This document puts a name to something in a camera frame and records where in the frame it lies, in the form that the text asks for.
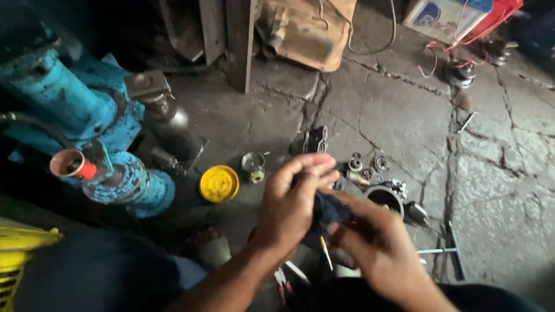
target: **cracked concrete floor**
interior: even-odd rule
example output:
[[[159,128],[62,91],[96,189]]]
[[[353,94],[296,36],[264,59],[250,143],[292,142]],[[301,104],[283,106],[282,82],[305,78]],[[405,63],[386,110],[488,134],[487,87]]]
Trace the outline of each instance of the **cracked concrete floor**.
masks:
[[[363,48],[364,41],[387,42],[386,16],[380,8],[357,4],[355,48]],[[300,133],[327,125],[328,152],[338,162],[359,152],[368,164],[383,153],[392,162],[386,179],[404,180],[408,200],[439,220],[453,220],[468,282],[500,286],[555,308],[553,296],[545,296],[555,289],[553,76],[518,53],[507,67],[479,67],[475,84],[466,90],[479,114],[457,134],[468,113],[450,104],[448,85],[422,78],[416,67],[430,39],[400,24],[397,31],[387,51],[373,56],[346,51],[341,67],[330,74],[286,60],[255,59],[248,95],[227,87],[219,72],[169,78],[192,126],[211,142],[197,171],[178,181],[174,207],[155,222],[165,233],[179,233],[208,219],[222,224],[232,251],[240,250],[255,224],[264,186],[243,184],[230,203],[209,205],[194,187],[200,173],[217,164],[238,169],[240,157],[250,151],[270,152],[266,168],[273,171]],[[433,231],[407,228],[419,249],[436,246]],[[436,281],[456,283],[447,257],[428,257]],[[310,270],[313,263],[300,265]],[[267,300],[275,289],[265,289],[256,310],[275,310]]]

